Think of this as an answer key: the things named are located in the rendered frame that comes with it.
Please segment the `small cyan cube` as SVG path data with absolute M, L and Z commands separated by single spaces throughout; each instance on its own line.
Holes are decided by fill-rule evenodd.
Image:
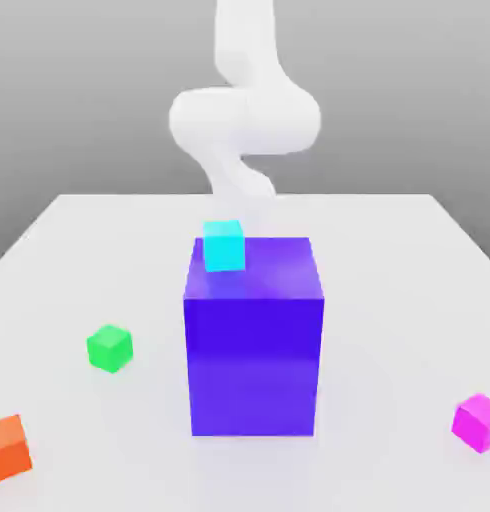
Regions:
M 203 257 L 207 272 L 243 271 L 245 238 L 238 220 L 203 224 Z

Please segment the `large blue box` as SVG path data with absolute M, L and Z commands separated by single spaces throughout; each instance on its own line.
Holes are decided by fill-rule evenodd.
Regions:
M 207 272 L 193 246 L 183 297 L 195 436 L 314 433 L 325 298 L 309 239 L 248 238 L 246 268 Z

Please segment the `small green cube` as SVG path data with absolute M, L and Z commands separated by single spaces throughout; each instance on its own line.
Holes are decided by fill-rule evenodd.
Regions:
M 105 325 L 86 340 L 89 362 L 96 368 L 116 373 L 133 358 L 131 333 Z

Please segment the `small magenta cube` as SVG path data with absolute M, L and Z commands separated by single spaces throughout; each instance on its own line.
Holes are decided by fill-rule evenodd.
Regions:
M 477 393 L 461 402 L 451 431 L 478 453 L 490 449 L 490 398 Z

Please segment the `small orange cube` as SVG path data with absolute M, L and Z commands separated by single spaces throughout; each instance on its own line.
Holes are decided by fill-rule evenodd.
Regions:
M 0 481 L 32 469 L 19 414 L 0 419 Z

